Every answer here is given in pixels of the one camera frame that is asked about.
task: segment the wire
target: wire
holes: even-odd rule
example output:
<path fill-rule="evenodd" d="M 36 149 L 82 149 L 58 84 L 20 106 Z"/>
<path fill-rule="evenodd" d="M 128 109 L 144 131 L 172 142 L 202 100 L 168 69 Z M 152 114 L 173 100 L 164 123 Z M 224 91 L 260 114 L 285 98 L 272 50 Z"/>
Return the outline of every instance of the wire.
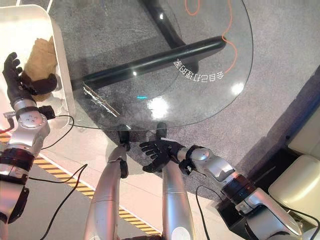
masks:
<path fill-rule="evenodd" d="M 72 128 L 74 127 L 74 125 L 75 125 L 75 119 L 74 119 L 72 116 L 70 116 L 70 115 L 59 115 L 59 116 L 57 116 L 57 117 L 69 117 L 69 118 L 71 118 L 71 119 L 72 119 L 72 125 L 71 125 L 70 129 L 69 129 L 62 137 L 60 137 L 55 143 L 51 144 L 50 146 L 43 147 L 43 148 L 41 148 L 41 150 L 51 148 L 53 145 L 55 145 L 56 143 L 58 143 L 61 139 L 63 139 L 63 138 L 71 131 L 71 129 L 72 129 Z"/>
<path fill-rule="evenodd" d="M 40 179 L 40 178 L 35 178 L 35 177 L 29 177 L 29 179 L 36 180 L 36 181 L 41 181 L 41 182 L 53 183 L 53 184 L 63 184 L 63 183 L 66 183 L 66 182 L 70 181 L 71 179 L 73 179 L 74 176 L 83 168 L 85 168 L 85 165 L 80 167 L 71 177 L 69 177 L 67 180 L 64 180 L 64 181 L 51 181 L 51 180 Z"/>
<path fill-rule="evenodd" d="M 195 12 L 190 12 L 189 7 L 188 7 L 188 0 L 184 0 L 184 7 L 185 7 L 186 12 L 190 16 L 195 16 L 195 15 L 197 15 L 199 13 L 199 10 L 200 10 L 200 0 L 198 0 L 198 4 L 197 4 Z"/>
<path fill-rule="evenodd" d="M 49 231 L 50 231 L 50 228 L 51 228 L 51 226 L 52 226 L 52 224 L 53 224 L 53 222 L 54 222 L 54 220 L 55 220 L 55 217 L 57 216 L 60 208 L 63 206 L 63 204 L 67 201 L 67 199 L 70 197 L 70 195 L 71 195 L 71 194 L 76 190 L 76 188 L 78 187 L 81 174 L 82 174 L 82 172 L 85 170 L 85 168 L 86 168 L 87 166 L 88 166 L 88 164 L 85 164 L 85 165 L 83 165 L 83 166 L 81 167 L 82 169 L 80 168 L 81 171 L 80 171 L 80 173 L 79 173 L 79 176 L 78 176 L 78 178 L 77 178 L 77 181 L 76 181 L 75 186 L 73 187 L 73 189 L 68 193 L 68 195 L 63 199 L 63 201 L 60 203 L 60 205 L 59 205 L 59 206 L 57 207 L 57 209 L 55 210 L 55 212 L 54 212 L 54 214 L 53 214 L 53 216 L 52 216 L 52 218 L 51 218 L 51 220 L 50 220 L 50 223 L 49 223 L 49 225 L 48 225 L 48 227 L 47 227 L 47 229 L 46 229 L 43 237 L 42 237 L 40 240 L 44 240 L 44 239 L 46 238 L 46 236 L 48 235 L 48 233 L 49 233 Z"/>
<path fill-rule="evenodd" d="M 234 60 L 232 62 L 232 65 L 226 70 L 224 71 L 224 73 L 228 73 L 235 65 L 236 63 L 236 60 L 237 60 L 237 57 L 238 57 L 238 50 L 237 50 L 237 47 L 234 45 L 233 42 L 231 41 L 228 41 L 226 38 L 225 38 L 225 34 L 227 32 L 229 32 L 229 29 L 231 28 L 231 25 L 232 25 L 232 21 L 233 21 L 233 15 L 232 15 L 232 6 L 231 6 L 231 3 L 230 3 L 230 0 L 227 0 L 228 1 L 228 7 L 229 7 L 229 13 L 230 13 L 230 21 L 229 21 L 229 25 L 227 27 L 227 29 L 224 31 L 224 33 L 222 34 L 222 40 L 225 41 L 226 43 L 230 44 L 233 49 L 234 49 Z"/>
<path fill-rule="evenodd" d="M 310 238 L 310 240 L 314 240 L 314 239 L 316 238 L 317 234 L 318 234 L 319 231 L 320 231 L 320 221 L 319 221 L 317 218 L 315 218 L 314 216 L 311 216 L 311 215 L 309 215 L 309 214 L 306 214 L 306 213 L 304 213 L 304 212 L 291 209 L 291 208 L 286 207 L 286 206 L 283 206 L 283 208 L 284 208 L 284 209 L 287 209 L 287 210 L 290 210 L 290 211 L 292 211 L 292 212 L 296 212 L 297 214 L 305 215 L 305 216 L 307 216 L 308 218 L 311 218 L 311 219 L 315 220 L 316 223 L 317 223 L 317 227 L 316 227 L 316 230 L 315 230 L 315 232 L 313 233 L 312 237 Z"/>
<path fill-rule="evenodd" d="M 195 190 L 196 203 L 198 204 L 198 207 L 199 207 L 199 210 L 200 210 L 200 214 L 201 214 L 201 218 L 202 218 L 202 224 L 203 224 L 204 232 L 205 232 L 205 235 L 206 235 L 206 239 L 210 240 L 210 237 L 209 237 L 209 234 L 208 234 L 208 230 L 207 230 L 207 226 L 206 226 L 206 222 L 205 222 L 205 217 L 204 217 L 204 214 L 202 212 L 202 209 L 201 209 L 201 206 L 200 206 L 200 203 L 199 203 L 199 199 L 198 199 L 198 190 L 199 190 L 200 187 L 206 188 L 206 189 L 214 192 L 219 197 L 219 199 L 221 201 L 222 201 L 222 198 L 219 196 L 219 194 L 216 191 L 214 191 L 211 188 L 208 188 L 206 186 L 203 186 L 203 185 L 198 186 L 196 188 L 196 190 Z"/>
<path fill-rule="evenodd" d="M 8 118 L 8 123 L 10 124 L 10 127 L 5 129 L 5 130 L 0 130 L 0 134 L 4 134 L 12 129 L 14 129 L 15 127 L 15 122 L 12 118 Z"/>

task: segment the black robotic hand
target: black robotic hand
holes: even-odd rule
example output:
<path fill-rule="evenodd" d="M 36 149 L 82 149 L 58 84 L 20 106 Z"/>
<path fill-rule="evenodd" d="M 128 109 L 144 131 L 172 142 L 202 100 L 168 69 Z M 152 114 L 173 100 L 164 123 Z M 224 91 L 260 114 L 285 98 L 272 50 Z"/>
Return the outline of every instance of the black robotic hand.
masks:
<path fill-rule="evenodd" d="M 8 86 L 7 95 L 10 99 L 12 107 L 15 101 L 19 99 L 33 99 L 30 93 L 22 87 L 21 77 L 19 76 L 19 74 L 22 73 L 23 70 L 22 67 L 18 67 L 19 64 L 20 60 L 17 59 L 17 54 L 15 52 L 12 52 L 6 58 L 2 71 L 4 79 Z"/>
<path fill-rule="evenodd" d="M 147 173 L 161 172 L 161 169 L 164 168 L 170 160 L 178 161 L 177 154 L 180 149 L 184 148 L 183 145 L 176 141 L 161 139 L 143 142 L 139 146 L 141 150 L 153 160 L 152 163 L 142 168 L 142 170 Z"/>

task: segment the robot forearm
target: robot forearm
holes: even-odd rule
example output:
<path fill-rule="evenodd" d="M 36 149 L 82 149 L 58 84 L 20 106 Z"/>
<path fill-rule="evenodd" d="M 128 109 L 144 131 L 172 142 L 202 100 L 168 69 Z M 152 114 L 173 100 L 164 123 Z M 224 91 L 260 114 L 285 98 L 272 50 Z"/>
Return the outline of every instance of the robot forearm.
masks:
<path fill-rule="evenodd" d="M 302 239 L 298 224 L 276 201 L 210 149 L 184 147 L 177 158 L 185 174 L 196 170 L 214 180 L 235 209 L 246 217 L 247 230 L 256 239 L 267 240 L 276 235 L 287 235 L 291 240 Z"/>

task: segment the white cushion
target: white cushion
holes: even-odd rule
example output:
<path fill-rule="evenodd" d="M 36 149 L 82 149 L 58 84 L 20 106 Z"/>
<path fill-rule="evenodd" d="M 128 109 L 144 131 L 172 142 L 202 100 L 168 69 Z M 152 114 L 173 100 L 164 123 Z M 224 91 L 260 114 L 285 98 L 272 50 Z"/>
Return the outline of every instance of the white cushion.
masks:
<path fill-rule="evenodd" d="M 320 219 L 320 160 L 309 155 L 300 156 L 268 191 L 282 205 Z"/>

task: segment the robotic hand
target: robotic hand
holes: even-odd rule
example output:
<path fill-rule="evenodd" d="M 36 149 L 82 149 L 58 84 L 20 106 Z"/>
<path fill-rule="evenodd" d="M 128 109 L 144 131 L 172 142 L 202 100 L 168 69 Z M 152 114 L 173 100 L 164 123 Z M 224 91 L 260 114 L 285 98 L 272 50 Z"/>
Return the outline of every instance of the robotic hand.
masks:
<path fill-rule="evenodd" d="M 172 159 L 171 156 L 177 163 L 179 163 L 174 156 L 178 154 L 180 149 L 185 148 L 185 146 L 177 143 L 176 141 L 170 141 L 167 139 L 143 142 L 139 146 L 141 150 L 153 160 L 149 165 L 142 168 L 142 170 L 147 173 L 161 172 L 161 170 Z"/>
<path fill-rule="evenodd" d="M 51 106 L 37 107 L 31 93 L 22 84 L 19 64 L 17 54 L 13 52 L 5 60 L 2 72 L 14 109 L 4 116 L 8 118 L 10 128 L 13 128 L 12 117 L 15 116 L 18 127 L 0 156 L 0 240 L 8 238 L 8 224 L 19 218 L 24 210 L 29 194 L 25 187 L 29 171 L 50 133 L 47 119 L 55 117 Z"/>
<path fill-rule="evenodd" d="M 186 148 L 174 141 L 159 139 L 140 145 L 154 161 L 146 172 L 156 172 L 172 159 L 177 160 L 182 173 L 197 171 L 211 178 L 221 192 L 246 218 L 246 231 L 255 240 L 301 240 L 302 232 L 294 219 L 262 189 L 256 188 L 225 159 L 210 149 L 194 145 Z"/>

